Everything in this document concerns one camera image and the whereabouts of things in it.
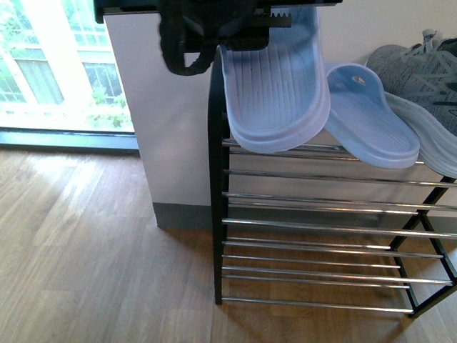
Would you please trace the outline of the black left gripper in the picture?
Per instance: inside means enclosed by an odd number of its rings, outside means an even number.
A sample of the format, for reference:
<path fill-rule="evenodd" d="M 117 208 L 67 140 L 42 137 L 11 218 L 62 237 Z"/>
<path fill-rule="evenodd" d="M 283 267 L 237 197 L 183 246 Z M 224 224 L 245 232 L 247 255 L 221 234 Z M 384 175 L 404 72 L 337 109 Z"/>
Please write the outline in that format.
<path fill-rule="evenodd" d="M 95 1 L 94 16 L 152 14 L 160 16 L 160 47 L 170 72 L 204 73 L 219 45 L 232 51 L 262 50 L 270 30 L 288 29 L 292 6 L 335 6 L 336 1 Z"/>

